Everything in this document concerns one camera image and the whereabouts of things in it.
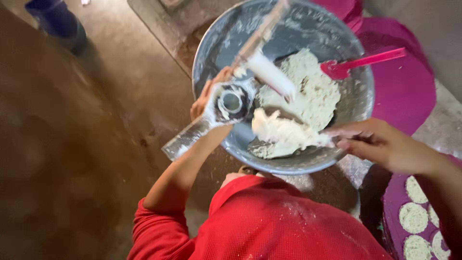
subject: hand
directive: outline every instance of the hand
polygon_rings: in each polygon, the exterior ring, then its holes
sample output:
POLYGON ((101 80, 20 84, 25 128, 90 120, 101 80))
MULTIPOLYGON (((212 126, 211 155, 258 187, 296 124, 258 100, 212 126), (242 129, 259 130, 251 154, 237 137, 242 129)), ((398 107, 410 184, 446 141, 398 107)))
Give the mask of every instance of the hand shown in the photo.
MULTIPOLYGON (((205 83, 200 97, 196 100, 196 102, 194 102, 194 104, 191 107, 190 115, 192 121, 194 121, 204 112, 204 108, 207 105, 207 102, 210 98, 213 86, 216 83, 229 81, 231 79, 231 76, 231 67, 225 67, 220 71, 220 73, 218 73, 218 75, 213 80, 208 80, 205 83)), ((201 138, 200 141, 206 143, 207 146, 209 146, 210 148, 215 149, 221 143, 221 141, 228 136, 231 129, 232 125, 216 127, 210 130, 210 132, 203 138, 201 138)))
POLYGON ((437 151, 375 118, 333 127, 324 133, 340 138, 338 148, 394 172, 434 173, 446 163, 437 151))
POLYGON ((202 89, 201 95, 191 107, 191 121, 194 121, 204 112, 204 108, 207 105, 207 102, 210 98, 213 86, 220 82, 229 81, 231 79, 231 76, 231 67, 224 67, 213 80, 207 80, 207 82, 204 85, 204 88, 202 89))

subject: bowl rim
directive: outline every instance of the bowl rim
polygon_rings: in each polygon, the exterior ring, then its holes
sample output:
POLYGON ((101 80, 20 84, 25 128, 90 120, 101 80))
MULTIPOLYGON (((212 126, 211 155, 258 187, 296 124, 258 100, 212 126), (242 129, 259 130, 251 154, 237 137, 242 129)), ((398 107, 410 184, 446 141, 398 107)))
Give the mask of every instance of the bowl rim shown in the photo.
MULTIPOLYGON (((245 0, 245 1, 242 1, 240 3, 237 3, 237 4, 233 5, 231 8, 229 8, 228 10, 226 10, 224 13, 222 13, 220 16, 218 16, 217 19, 210 25, 210 27, 204 33, 204 36, 202 37, 201 42, 199 43, 199 46, 197 48, 196 54, 194 56, 193 69, 192 69, 191 81, 192 81, 193 97, 194 97, 195 100, 197 100, 197 96, 196 96, 196 92, 195 92, 195 71, 198 70, 198 64, 197 64, 197 62, 198 62, 198 54, 199 54, 200 50, 202 48, 204 48, 204 44, 205 44, 204 41, 206 40, 207 35, 213 29, 213 27, 224 16, 228 15, 230 12, 232 12, 236 8, 238 8, 240 6, 243 6, 243 5, 247 5, 247 4, 251 3, 251 2, 259 3, 259 2, 276 2, 276 1, 274 1, 274 0, 271 0, 271 1, 268 1, 268 0, 245 0)), ((343 29, 346 31, 347 34, 349 34, 353 38, 358 39, 358 37, 356 37, 356 35, 351 31, 351 29, 342 20, 340 20, 336 15, 329 12, 324 7, 322 7, 322 6, 318 5, 318 4, 315 4, 313 2, 310 2, 310 1, 293 0, 293 2, 294 3, 297 2, 298 4, 309 6, 310 8, 314 8, 314 9, 316 9, 318 11, 326 13, 327 15, 331 16, 332 19, 337 20, 339 22, 340 26, 343 27, 343 29)), ((365 53, 364 47, 363 47, 362 43, 359 41, 359 39, 358 39, 358 44, 357 44, 356 48, 358 48, 358 51, 359 51, 359 53, 361 55, 363 55, 365 53)), ((368 80, 370 80, 371 86, 373 88, 373 91, 371 92, 371 103, 372 103, 372 105, 370 106, 371 107, 370 110, 367 111, 367 113, 365 114, 365 119, 368 119, 368 118, 371 117, 372 111, 373 111, 373 104, 374 104, 374 100, 375 100, 375 88, 374 88, 375 84, 374 84, 374 77, 373 77, 373 74, 372 74, 371 67, 369 65, 367 65, 367 66, 364 66, 364 68, 365 68, 365 75, 368 78, 368 80)), ((246 164, 246 165, 248 165, 250 167, 253 167, 253 168, 255 168, 255 169, 259 170, 259 171, 262 171, 262 172, 280 174, 280 175, 302 175, 302 174, 318 172, 318 171, 324 170, 324 169, 334 165, 336 162, 340 161, 341 159, 343 159, 343 157, 345 157, 347 155, 346 151, 341 150, 341 149, 337 149, 335 155, 333 156, 333 158, 331 160, 318 163, 316 165, 313 165, 312 167, 308 167, 308 168, 296 168, 296 167, 294 167, 294 168, 291 168, 291 169, 288 169, 288 168, 279 169, 279 168, 276 168, 276 167, 273 167, 273 166, 268 166, 266 164, 260 164, 260 163, 257 163, 257 162, 249 161, 247 159, 242 160, 243 156, 241 155, 241 153, 239 151, 234 150, 234 149, 230 148, 228 145, 226 145, 226 138, 221 143, 221 146, 225 149, 225 151, 227 153, 231 154, 233 157, 238 159, 240 162, 242 162, 242 163, 244 163, 244 164, 246 164)))

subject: red spatula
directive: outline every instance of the red spatula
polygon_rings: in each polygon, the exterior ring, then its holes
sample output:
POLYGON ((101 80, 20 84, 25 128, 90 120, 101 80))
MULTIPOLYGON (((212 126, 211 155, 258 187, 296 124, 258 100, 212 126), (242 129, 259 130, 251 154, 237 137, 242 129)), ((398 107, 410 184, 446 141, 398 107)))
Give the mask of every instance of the red spatula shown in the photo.
POLYGON ((405 48, 399 48, 355 61, 337 63, 337 61, 326 61, 321 63, 321 70, 333 80, 344 80, 350 76, 350 69, 357 68, 377 62, 384 62, 406 56, 405 48))

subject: pink cloth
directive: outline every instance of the pink cloth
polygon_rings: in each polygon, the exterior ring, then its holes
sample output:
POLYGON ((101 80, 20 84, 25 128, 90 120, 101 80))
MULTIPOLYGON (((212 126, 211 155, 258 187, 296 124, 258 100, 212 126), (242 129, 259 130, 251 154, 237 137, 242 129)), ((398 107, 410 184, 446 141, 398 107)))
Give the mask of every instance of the pink cloth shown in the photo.
POLYGON ((343 20, 358 36, 366 55, 405 47, 408 56, 373 64, 376 100, 373 117, 412 135, 436 103, 435 78, 419 41, 389 18, 363 18, 362 0, 314 0, 343 20))

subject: spatula handle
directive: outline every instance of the spatula handle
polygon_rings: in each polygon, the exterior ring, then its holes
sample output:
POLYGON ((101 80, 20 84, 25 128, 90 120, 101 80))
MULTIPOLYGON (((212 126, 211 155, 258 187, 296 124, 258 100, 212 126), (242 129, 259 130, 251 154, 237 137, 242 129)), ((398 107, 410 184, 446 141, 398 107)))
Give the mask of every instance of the spatula handle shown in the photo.
POLYGON ((387 52, 383 52, 380 54, 372 55, 369 57, 361 58, 355 61, 350 61, 350 62, 343 62, 338 64, 338 66, 341 66, 342 68, 345 69, 350 69, 350 68, 357 68, 369 64, 374 64, 377 62, 384 62, 388 60, 393 60, 396 58, 401 58, 406 56, 406 48, 399 48, 387 52))

